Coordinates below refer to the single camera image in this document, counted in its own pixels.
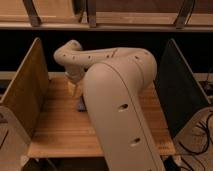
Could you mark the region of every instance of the robot end effector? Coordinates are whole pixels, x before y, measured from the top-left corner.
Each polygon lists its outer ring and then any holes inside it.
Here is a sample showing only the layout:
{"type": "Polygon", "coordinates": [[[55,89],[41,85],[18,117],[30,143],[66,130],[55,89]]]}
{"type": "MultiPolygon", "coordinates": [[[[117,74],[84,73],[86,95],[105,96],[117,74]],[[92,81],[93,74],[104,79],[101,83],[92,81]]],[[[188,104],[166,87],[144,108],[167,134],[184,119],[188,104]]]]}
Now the robot end effector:
{"type": "Polygon", "coordinates": [[[82,46],[78,41],[70,40],[54,53],[55,61],[64,66],[65,74],[73,84],[78,83],[85,74],[83,67],[75,65],[75,53],[82,50],[82,46]]]}

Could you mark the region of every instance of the wooden divider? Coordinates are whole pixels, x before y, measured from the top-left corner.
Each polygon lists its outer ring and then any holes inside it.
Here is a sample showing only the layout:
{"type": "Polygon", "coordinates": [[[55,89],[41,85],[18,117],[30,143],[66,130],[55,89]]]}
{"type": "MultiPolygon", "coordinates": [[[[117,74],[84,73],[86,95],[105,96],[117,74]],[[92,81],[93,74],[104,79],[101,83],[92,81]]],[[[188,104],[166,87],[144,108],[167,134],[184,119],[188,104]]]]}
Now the wooden divider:
{"type": "Polygon", "coordinates": [[[49,85],[40,39],[35,39],[0,101],[0,113],[29,143],[49,85]]]}

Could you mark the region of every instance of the wooden panel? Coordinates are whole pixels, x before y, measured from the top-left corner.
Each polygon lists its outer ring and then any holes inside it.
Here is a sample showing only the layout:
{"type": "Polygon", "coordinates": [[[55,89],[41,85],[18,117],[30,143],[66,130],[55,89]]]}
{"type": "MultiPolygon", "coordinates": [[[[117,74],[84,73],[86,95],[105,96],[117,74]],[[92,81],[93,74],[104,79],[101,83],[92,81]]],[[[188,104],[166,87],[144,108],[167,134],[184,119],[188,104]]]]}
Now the wooden panel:
{"type": "MultiPolygon", "coordinates": [[[[42,22],[77,22],[83,10],[74,14],[70,0],[34,0],[42,22]]],[[[0,21],[28,21],[22,0],[0,0],[0,21]]]]}
{"type": "Polygon", "coordinates": [[[36,39],[0,101],[0,113],[21,136],[23,129],[29,137],[33,134],[48,84],[41,41],[36,39]]]}
{"type": "MultiPolygon", "coordinates": [[[[97,12],[97,23],[173,25],[178,13],[97,12]]],[[[192,14],[189,25],[213,25],[213,14],[192,14]]]]}
{"type": "MultiPolygon", "coordinates": [[[[88,114],[76,111],[81,91],[77,91],[77,95],[72,97],[67,81],[64,77],[51,80],[29,147],[29,157],[103,156],[88,114]]],[[[174,154],[173,142],[155,95],[153,85],[140,95],[142,109],[151,127],[159,153],[161,155],[174,154]]]]}

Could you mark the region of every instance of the metal bar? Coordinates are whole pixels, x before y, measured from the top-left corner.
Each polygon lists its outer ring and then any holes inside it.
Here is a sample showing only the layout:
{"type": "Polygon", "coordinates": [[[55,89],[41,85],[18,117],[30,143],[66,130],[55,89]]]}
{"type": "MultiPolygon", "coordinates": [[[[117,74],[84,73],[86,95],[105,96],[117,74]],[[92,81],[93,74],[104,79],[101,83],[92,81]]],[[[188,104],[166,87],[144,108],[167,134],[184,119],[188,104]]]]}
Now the metal bar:
{"type": "Polygon", "coordinates": [[[184,0],[180,12],[174,22],[177,29],[184,28],[193,12],[195,0],[184,0]]]}
{"type": "Polygon", "coordinates": [[[87,21],[90,27],[96,27],[96,0],[86,1],[87,21]]]}
{"type": "Polygon", "coordinates": [[[23,3],[25,6],[25,9],[27,11],[31,26],[33,26],[33,27],[40,26],[41,19],[37,14],[33,1],[32,0],[23,0],[23,3]]]}

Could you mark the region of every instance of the metal frame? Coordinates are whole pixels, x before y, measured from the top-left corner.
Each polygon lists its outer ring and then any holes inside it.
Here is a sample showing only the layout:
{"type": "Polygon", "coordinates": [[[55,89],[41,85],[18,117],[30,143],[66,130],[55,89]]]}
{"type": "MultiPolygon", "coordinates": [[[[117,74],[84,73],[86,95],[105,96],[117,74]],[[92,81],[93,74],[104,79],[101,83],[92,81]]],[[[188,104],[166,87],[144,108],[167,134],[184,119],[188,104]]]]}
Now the metal frame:
{"type": "Polygon", "coordinates": [[[37,14],[33,1],[32,0],[23,0],[23,3],[25,6],[25,9],[27,11],[31,26],[39,27],[41,24],[41,19],[37,14]]]}

